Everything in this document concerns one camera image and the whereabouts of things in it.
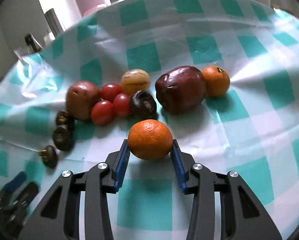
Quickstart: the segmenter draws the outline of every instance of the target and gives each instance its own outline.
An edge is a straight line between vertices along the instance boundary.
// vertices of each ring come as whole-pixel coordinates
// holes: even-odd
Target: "orange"
[[[142,160],[157,160],[171,151],[173,136],[165,124],[144,120],[132,126],[128,133],[128,147]]]
[[[202,70],[206,81],[206,91],[211,97],[221,97],[226,93],[230,85],[228,73],[217,67],[209,66]]]

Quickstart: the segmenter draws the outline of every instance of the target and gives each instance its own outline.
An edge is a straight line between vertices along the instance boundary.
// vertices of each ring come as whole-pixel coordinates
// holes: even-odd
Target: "reddish-brown potato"
[[[193,66],[181,66],[160,76],[155,82],[156,98],[171,114],[197,107],[205,98],[206,83],[202,72]]]
[[[93,106],[100,99],[99,89],[91,82],[79,81],[70,86],[66,94],[66,109],[76,120],[91,118]]]

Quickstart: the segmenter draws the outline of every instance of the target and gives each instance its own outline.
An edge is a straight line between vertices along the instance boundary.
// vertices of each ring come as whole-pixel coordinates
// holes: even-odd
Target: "tomato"
[[[113,106],[116,115],[120,117],[128,117],[131,114],[129,99],[130,96],[124,93],[120,93],[115,97]]]
[[[102,88],[101,97],[103,100],[113,102],[115,97],[120,93],[122,93],[122,87],[119,84],[109,83]]]
[[[92,109],[91,118],[97,125],[106,125],[114,119],[114,106],[108,100],[99,101]]]

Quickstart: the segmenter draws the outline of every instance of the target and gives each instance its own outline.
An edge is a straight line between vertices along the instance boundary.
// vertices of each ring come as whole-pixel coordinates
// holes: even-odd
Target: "yellow fruit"
[[[150,88],[150,76],[141,69],[132,69],[124,73],[121,78],[122,91],[132,95],[138,90]]]
[[[230,85],[228,73],[217,67],[209,66],[202,70],[206,81],[206,91],[211,97],[221,97],[226,93]]]
[[[171,151],[173,136],[165,124],[145,120],[132,126],[128,133],[128,147],[142,160],[157,160]]]

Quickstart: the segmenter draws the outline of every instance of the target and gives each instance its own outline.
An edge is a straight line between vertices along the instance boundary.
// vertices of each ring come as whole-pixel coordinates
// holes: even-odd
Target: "checkered tablecloth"
[[[41,189],[33,210],[63,170],[89,170],[119,150],[137,119],[102,128],[77,122],[75,147],[60,153],[55,170],[43,166],[37,151],[53,143],[70,85],[88,80],[101,88],[141,68],[155,95],[155,80],[182,65],[217,65],[231,87],[188,114],[158,104],[159,121],[196,162],[238,171],[286,239],[299,223],[299,20],[253,0],[125,0],[18,61],[0,85],[0,187],[25,170]],[[169,156],[131,156],[123,187],[108,195],[114,238],[183,240],[192,200],[178,189]]]

